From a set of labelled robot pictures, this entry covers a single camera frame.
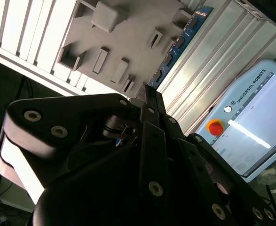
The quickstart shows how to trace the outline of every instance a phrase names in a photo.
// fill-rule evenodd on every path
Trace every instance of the cable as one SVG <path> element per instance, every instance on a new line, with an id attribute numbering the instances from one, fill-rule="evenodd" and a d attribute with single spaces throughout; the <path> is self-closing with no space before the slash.
<path id="1" fill-rule="evenodd" d="M 12 186 L 12 182 L 11 182 L 10 186 L 4 192 L 0 193 L 0 196 L 3 195 L 5 192 L 7 192 L 11 188 L 11 186 Z"/>
<path id="2" fill-rule="evenodd" d="M 25 79 L 27 90 L 28 90 L 28 98 L 33 98 L 33 88 L 29 79 Z"/>

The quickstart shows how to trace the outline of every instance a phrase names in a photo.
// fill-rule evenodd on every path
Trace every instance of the gray plastic part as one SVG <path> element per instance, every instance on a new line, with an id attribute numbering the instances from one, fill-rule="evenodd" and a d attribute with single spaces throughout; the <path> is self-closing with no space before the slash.
<path id="1" fill-rule="evenodd" d="M 120 9 L 113 8 L 99 1 L 96 5 L 91 22 L 106 32 L 112 32 L 128 15 Z"/>
<path id="2" fill-rule="evenodd" d="M 151 35 L 150 40 L 147 43 L 148 48 L 155 48 L 157 46 L 158 42 L 160 41 L 162 35 L 163 34 L 161 32 L 159 32 L 157 29 L 155 29 L 155 31 Z"/>
<path id="3" fill-rule="evenodd" d="M 101 70 L 101 67 L 102 67 L 107 55 L 108 55 L 108 51 L 105 48 L 101 48 L 99 53 L 98 53 L 98 56 L 96 58 L 96 62 L 94 64 L 94 67 L 92 69 L 92 71 L 94 73 L 99 74 L 99 72 Z"/>
<path id="4" fill-rule="evenodd" d="M 130 81 L 130 83 L 129 83 L 129 86 L 127 87 L 126 91 L 127 91 L 127 92 L 130 91 L 131 88 L 133 87 L 133 85 L 134 85 L 134 77 L 131 79 L 131 81 Z"/>
<path id="5" fill-rule="evenodd" d="M 182 31 L 192 15 L 187 13 L 184 9 L 180 9 L 173 18 L 172 26 Z"/>
<path id="6" fill-rule="evenodd" d="M 112 75 L 110 81 L 118 84 L 120 82 L 120 79 L 122 78 L 125 70 L 127 69 L 127 67 L 128 67 L 128 61 L 125 59 L 121 59 L 114 74 Z"/>
<path id="7" fill-rule="evenodd" d="M 76 71 L 83 63 L 86 52 L 81 53 L 79 56 L 74 56 L 71 53 L 73 43 L 70 43 L 62 47 L 61 52 L 58 56 L 58 62 L 72 71 Z"/>
<path id="8" fill-rule="evenodd" d="M 123 87 L 122 87 L 122 90 L 123 92 L 128 92 L 130 91 L 130 89 L 133 87 L 134 85 L 134 76 L 132 75 L 129 75 L 126 82 L 124 83 Z"/>

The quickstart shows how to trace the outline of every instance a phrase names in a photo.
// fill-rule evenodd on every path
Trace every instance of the circuit board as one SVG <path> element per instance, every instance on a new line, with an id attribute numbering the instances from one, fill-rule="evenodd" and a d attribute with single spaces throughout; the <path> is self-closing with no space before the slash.
<path id="1" fill-rule="evenodd" d="M 200 6 L 192 18 L 186 24 L 182 34 L 177 38 L 175 43 L 171 46 L 164 61 L 160 65 L 159 69 L 154 73 L 153 77 L 149 81 L 148 85 L 157 89 L 163 79 L 167 76 L 175 62 L 179 59 L 185 48 L 189 45 L 195 34 L 204 24 L 213 8 L 209 6 Z"/>

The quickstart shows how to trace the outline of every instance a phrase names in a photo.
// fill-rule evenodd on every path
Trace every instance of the black cable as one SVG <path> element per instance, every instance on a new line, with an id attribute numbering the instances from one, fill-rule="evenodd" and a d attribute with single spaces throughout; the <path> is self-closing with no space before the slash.
<path id="1" fill-rule="evenodd" d="M 27 90 L 28 90 L 28 98 L 33 98 L 32 84 L 29 79 L 26 79 L 25 81 L 26 81 L 26 86 L 27 86 Z"/>
<path id="2" fill-rule="evenodd" d="M 7 192 L 11 188 L 11 186 L 12 186 L 12 182 L 10 183 L 10 186 L 4 192 L 0 193 L 0 196 L 3 195 L 5 192 Z"/>
<path id="3" fill-rule="evenodd" d="M 22 77 L 21 79 L 21 82 L 20 82 L 20 85 L 19 85 L 19 88 L 16 92 L 16 97 L 14 100 L 18 100 L 20 98 L 20 95 L 21 95 L 21 92 L 22 92 L 22 89 L 23 89 L 23 85 L 24 85 L 24 82 L 25 82 L 25 76 Z"/>

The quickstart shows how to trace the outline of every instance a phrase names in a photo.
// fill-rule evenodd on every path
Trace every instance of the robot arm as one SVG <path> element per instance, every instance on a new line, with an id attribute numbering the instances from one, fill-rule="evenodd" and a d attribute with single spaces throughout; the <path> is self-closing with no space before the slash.
<path id="1" fill-rule="evenodd" d="M 6 112 L 0 173 L 27 190 L 34 226 L 276 226 L 276 214 L 160 93 L 21 100 Z M 76 153 L 85 157 L 74 160 Z M 70 166 L 80 161 L 80 166 Z"/>

